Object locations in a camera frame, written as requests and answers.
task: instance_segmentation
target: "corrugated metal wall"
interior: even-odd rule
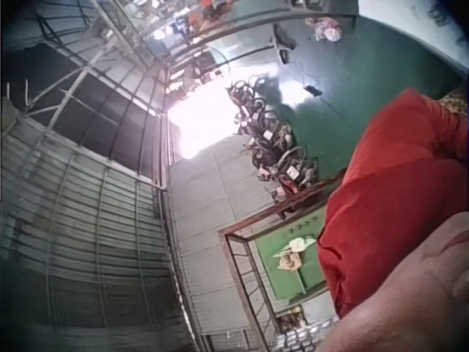
[[[27,118],[2,139],[10,339],[33,351],[193,351],[155,190],[47,138],[20,179],[42,131]]]
[[[218,230],[272,205],[265,186],[275,188],[257,179],[251,157],[243,152],[242,144],[247,141],[246,136],[231,136],[201,151],[195,158],[171,167],[169,194],[174,246],[179,252],[189,310],[199,333],[210,337],[215,351],[247,349],[242,331],[246,330],[250,336]],[[246,234],[257,233],[279,222],[280,218],[273,216],[245,231]],[[256,247],[251,245],[251,250],[274,310],[286,309],[288,302],[277,301],[273,295]],[[247,263],[240,263],[242,272],[247,271],[247,267]],[[252,284],[247,285],[248,291],[256,287],[254,278],[252,280]],[[254,310],[258,310],[262,304],[260,295],[253,296],[253,301]],[[310,302],[319,309],[327,303],[331,304],[324,299]],[[330,310],[330,307],[324,306],[324,309]],[[260,317],[261,321],[267,321],[265,310]]]

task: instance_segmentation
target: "person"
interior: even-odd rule
[[[467,165],[467,115],[451,113],[414,90],[406,90],[370,122],[342,185],[329,199],[325,228],[318,239],[320,264],[336,312],[343,319],[321,351],[387,351],[374,350],[373,337],[392,346],[390,351],[397,351],[394,343],[398,341],[403,351],[420,351],[411,348],[412,343],[432,345],[432,333],[441,325],[437,319],[445,318],[448,326],[459,321],[461,317],[448,303],[455,298],[441,293],[444,285],[428,279],[438,273],[429,274],[424,268],[437,263],[448,277],[461,274],[459,288],[446,282],[443,291],[459,290],[458,299],[467,308],[469,236],[464,233],[468,232],[450,236],[450,240],[462,236],[459,247],[465,251],[443,251],[445,255],[427,262],[416,257],[419,246],[428,246],[430,235],[440,225],[468,210]],[[460,268],[451,266],[449,255],[467,265],[465,274],[456,272]],[[396,273],[398,265],[406,265],[413,278],[406,279],[406,271]],[[469,314],[461,304],[456,304],[459,312]],[[423,330],[415,336],[405,332],[419,328]],[[352,339],[363,349],[353,349],[344,339]],[[442,337],[434,342],[449,343]]]

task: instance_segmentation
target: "bright light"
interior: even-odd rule
[[[156,31],[153,32],[153,37],[156,40],[162,40],[166,36],[165,32],[163,32],[161,29],[157,29]]]
[[[168,117],[180,128],[183,158],[193,158],[200,150],[236,133],[237,112],[221,80],[201,86],[171,108]]]
[[[296,106],[303,103],[313,95],[303,89],[303,85],[298,81],[286,81],[280,84],[281,101],[284,104]]]

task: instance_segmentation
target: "white wall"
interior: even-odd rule
[[[438,27],[427,15],[435,0],[359,0],[360,15],[393,27],[420,40],[437,54],[469,69],[467,41],[455,22]]]

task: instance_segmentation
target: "floor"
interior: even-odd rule
[[[344,21],[336,43],[317,42],[303,21],[282,28],[297,48],[259,92],[292,124],[308,154],[319,156],[321,177],[348,164],[373,114],[403,89],[441,98],[462,80],[420,43],[372,20]],[[307,85],[322,95],[313,97]]]

